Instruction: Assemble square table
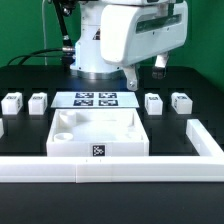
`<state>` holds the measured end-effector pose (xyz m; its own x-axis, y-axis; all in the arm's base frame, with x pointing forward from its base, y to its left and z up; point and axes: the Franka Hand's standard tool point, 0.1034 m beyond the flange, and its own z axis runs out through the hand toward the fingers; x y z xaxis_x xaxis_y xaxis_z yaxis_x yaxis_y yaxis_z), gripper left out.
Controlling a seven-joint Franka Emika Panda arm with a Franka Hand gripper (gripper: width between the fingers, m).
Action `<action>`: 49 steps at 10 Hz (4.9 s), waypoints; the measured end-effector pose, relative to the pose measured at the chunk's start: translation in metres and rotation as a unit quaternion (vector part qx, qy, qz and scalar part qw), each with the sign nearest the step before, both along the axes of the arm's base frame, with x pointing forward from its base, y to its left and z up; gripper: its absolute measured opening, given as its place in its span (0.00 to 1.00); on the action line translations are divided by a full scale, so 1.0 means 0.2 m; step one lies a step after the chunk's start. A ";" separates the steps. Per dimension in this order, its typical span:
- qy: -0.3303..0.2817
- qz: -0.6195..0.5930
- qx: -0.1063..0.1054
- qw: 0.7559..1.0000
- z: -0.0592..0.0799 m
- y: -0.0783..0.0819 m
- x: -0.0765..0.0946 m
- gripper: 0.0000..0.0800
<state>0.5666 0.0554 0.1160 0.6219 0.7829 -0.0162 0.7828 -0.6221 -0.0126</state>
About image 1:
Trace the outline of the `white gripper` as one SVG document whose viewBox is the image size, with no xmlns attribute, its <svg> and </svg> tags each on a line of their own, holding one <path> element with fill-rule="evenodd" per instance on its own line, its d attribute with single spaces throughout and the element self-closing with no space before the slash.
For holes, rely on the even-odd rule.
<svg viewBox="0 0 224 224">
<path fill-rule="evenodd" d="M 131 64 L 158 55 L 152 77 L 163 79 L 169 60 L 169 54 L 164 52 L 185 43 L 187 24 L 188 6 L 185 1 L 171 7 L 167 4 L 107 5 L 101 15 L 101 56 L 108 64 L 125 67 L 127 88 L 136 91 L 138 73 L 136 66 Z"/>
</svg>

